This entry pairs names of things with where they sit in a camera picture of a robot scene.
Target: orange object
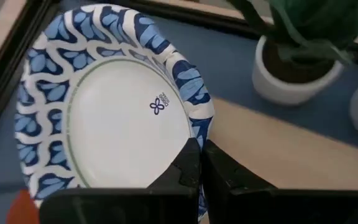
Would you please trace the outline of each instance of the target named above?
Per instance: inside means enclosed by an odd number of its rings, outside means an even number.
[[[21,190],[6,218],[7,224],[39,224],[39,211],[30,194]]]

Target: potted plant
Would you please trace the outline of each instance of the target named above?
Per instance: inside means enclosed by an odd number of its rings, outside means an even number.
[[[358,0],[266,0],[273,24],[249,0],[227,0],[262,34],[252,81],[264,98],[298,105],[327,87],[352,61]]]

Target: blue flower logo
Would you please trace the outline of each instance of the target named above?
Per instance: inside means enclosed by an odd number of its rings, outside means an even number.
[[[23,179],[24,179],[24,183],[27,187],[29,187],[29,182],[30,182],[30,178],[31,178],[32,174],[23,174]]]
[[[158,97],[155,98],[155,102],[150,104],[150,108],[154,109],[154,114],[158,115],[160,110],[164,110],[165,106],[160,103],[160,99]]]

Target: blue surface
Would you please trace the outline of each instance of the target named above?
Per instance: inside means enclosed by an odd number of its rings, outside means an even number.
[[[244,105],[318,133],[358,146],[358,133],[349,119],[349,100],[358,87],[358,67],[315,99],[298,108],[283,108],[260,99],[252,87],[256,41],[154,18],[177,49],[197,65],[208,90],[215,96]],[[16,94],[0,119],[0,185],[24,186],[14,133]],[[0,223],[16,193],[0,194]]]
[[[349,117],[349,102],[358,87],[357,65],[346,68],[337,82],[311,101],[286,108],[261,99],[254,91],[251,75],[256,41],[153,19],[178,51],[197,65],[212,95],[358,146],[358,132]]]

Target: black frame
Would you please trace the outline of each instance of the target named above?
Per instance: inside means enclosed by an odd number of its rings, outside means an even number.
[[[81,223],[76,212],[83,210],[84,217],[93,223],[195,224],[200,171],[200,146],[196,138],[189,138],[168,169],[146,189],[59,190],[42,204],[40,222]],[[88,206],[74,205],[76,201]],[[121,212],[112,213],[114,207]]]
[[[196,26],[257,40],[260,34],[252,30],[242,19],[172,6],[147,0],[103,0],[166,19],[190,23]],[[0,116],[21,77],[22,58],[37,34],[55,16],[60,0],[28,0],[0,50]],[[358,44],[350,47],[358,63]]]

